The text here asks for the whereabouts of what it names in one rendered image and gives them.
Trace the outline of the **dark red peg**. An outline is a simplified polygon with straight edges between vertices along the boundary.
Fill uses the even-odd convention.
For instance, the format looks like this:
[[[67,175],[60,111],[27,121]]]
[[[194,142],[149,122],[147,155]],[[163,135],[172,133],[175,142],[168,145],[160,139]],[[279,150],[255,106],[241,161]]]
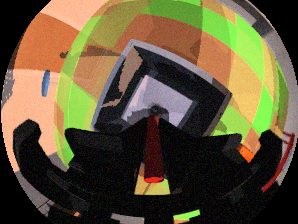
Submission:
[[[144,181],[148,184],[158,184],[161,183],[161,181],[165,181],[161,152],[157,117],[149,116],[148,127],[146,127],[144,171]]]

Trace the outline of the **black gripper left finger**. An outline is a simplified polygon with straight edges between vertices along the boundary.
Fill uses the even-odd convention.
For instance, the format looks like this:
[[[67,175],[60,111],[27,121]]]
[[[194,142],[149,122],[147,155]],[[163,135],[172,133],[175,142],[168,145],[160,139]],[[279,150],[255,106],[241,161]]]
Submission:
[[[144,156],[148,117],[136,121],[120,133],[101,133],[85,129],[65,129],[65,140],[68,141],[73,155],[100,160],[102,163],[116,164],[120,167],[129,194],[137,188],[137,177]]]

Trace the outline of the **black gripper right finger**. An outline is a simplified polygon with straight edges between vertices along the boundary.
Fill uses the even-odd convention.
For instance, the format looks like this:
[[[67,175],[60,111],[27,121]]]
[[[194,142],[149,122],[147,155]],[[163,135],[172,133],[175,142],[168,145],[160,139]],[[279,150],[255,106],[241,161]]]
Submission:
[[[160,133],[161,153],[165,163],[169,194],[181,193],[182,185],[196,171],[202,157],[238,148],[242,141],[242,133],[190,136],[188,132],[181,131],[164,117],[158,119],[158,133]]]

